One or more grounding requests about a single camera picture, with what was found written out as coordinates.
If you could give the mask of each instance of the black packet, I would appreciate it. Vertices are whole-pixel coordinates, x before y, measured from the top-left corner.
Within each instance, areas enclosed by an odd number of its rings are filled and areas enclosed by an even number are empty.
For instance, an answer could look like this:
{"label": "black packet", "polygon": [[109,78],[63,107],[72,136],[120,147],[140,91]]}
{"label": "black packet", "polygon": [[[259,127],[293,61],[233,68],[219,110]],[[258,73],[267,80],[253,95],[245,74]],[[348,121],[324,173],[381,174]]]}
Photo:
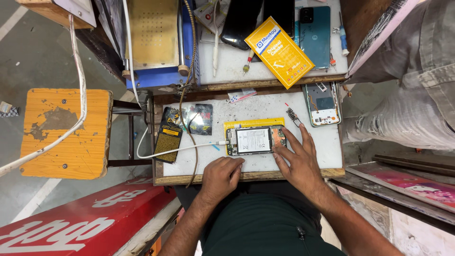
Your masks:
{"label": "black packet", "polygon": [[[180,141],[183,135],[183,125],[178,109],[166,107],[161,117],[160,128],[158,130],[158,138],[155,143],[153,154],[166,152],[177,149],[180,146]],[[153,157],[156,161],[161,161],[168,164],[175,163],[177,152],[167,153]]]}
{"label": "black packet", "polygon": [[213,105],[196,104],[191,106],[186,118],[186,126],[191,134],[211,135]]}

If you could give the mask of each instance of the sim tray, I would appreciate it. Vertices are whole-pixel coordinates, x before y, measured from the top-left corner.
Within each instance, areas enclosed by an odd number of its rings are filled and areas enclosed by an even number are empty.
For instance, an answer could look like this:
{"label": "sim tray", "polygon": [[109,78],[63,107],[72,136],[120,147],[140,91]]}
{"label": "sim tray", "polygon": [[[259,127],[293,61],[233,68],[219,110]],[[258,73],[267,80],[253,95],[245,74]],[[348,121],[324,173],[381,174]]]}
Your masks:
{"label": "sim tray", "polygon": [[321,89],[322,92],[325,92],[327,90],[327,87],[321,82],[317,82],[316,85],[319,87],[319,89]]}

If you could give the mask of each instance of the pink board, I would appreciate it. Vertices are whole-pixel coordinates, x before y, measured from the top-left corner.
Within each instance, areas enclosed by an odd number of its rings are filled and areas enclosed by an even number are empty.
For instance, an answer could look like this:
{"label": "pink board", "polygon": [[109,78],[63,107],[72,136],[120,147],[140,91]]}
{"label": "pink board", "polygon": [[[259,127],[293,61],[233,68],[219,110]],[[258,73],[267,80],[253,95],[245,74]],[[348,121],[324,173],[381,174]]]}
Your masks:
{"label": "pink board", "polygon": [[176,197],[132,179],[0,228],[0,255],[110,256]]}
{"label": "pink board", "polygon": [[403,188],[415,195],[428,198],[455,209],[455,186],[402,173],[388,167],[371,169],[368,165],[357,165],[354,169],[374,176],[396,187]]}

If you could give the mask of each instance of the wooden desk edge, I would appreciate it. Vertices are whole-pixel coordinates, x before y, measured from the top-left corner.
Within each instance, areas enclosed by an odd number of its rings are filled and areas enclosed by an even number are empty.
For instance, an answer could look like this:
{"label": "wooden desk edge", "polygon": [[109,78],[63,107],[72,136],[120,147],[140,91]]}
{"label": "wooden desk edge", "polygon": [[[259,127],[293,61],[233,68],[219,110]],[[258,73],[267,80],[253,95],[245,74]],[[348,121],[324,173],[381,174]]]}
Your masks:
{"label": "wooden desk edge", "polygon": [[[345,81],[345,75],[326,75],[319,77],[302,77],[295,84],[307,84],[316,82],[342,82]],[[232,83],[219,83],[219,84],[208,84],[201,86],[201,91],[224,91],[224,90],[236,90],[245,88],[263,88],[263,87],[274,87],[282,86],[283,84],[279,80],[265,80],[265,81],[248,81],[248,82],[232,82]]]}
{"label": "wooden desk edge", "polygon": [[[321,175],[323,178],[337,178],[344,176],[344,168],[332,168],[332,169],[321,169]],[[163,185],[181,185],[188,184],[190,182],[191,175],[182,176],[165,176],[155,177],[155,184],[157,186]],[[240,181],[264,181],[264,180],[281,180],[285,179],[281,175],[280,171],[269,171],[269,172],[248,172],[242,173]],[[202,174],[194,177],[193,184],[202,183]]]}

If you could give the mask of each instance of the man's right hand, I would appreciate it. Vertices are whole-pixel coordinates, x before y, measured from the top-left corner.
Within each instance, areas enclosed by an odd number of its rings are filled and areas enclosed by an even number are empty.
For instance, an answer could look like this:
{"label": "man's right hand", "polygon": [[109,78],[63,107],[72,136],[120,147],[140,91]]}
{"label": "man's right hand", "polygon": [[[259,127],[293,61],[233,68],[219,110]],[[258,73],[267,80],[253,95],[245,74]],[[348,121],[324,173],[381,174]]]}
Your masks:
{"label": "man's right hand", "polygon": [[295,153],[285,147],[272,147],[275,152],[273,157],[285,179],[308,199],[314,200],[317,191],[325,186],[325,183],[316,159],[313,138],[302,123],[299,128],[302,133],[302,143],[288,129],[285,127],[282,129]]}

